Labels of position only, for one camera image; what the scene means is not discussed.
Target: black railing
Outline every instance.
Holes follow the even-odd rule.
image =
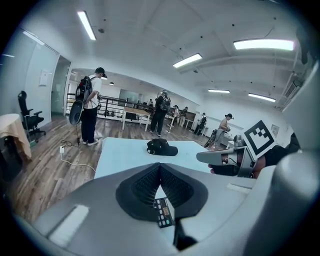
[[[68,93],[66,98],[66,113],[68,114],[71,110],[73,103],[76,101],[76,96],[74,93]],[[129,99],[113,98],[100,95],[99,106],[98,106],[98,118],[105,119],[119,119],[123,117],[124,107],[144,110],[151,115],[154,112],[153,106],[148,106],[146,104],[130,102]],[[126,119],[130,120],[140,120],[139,116],[127,113]]]

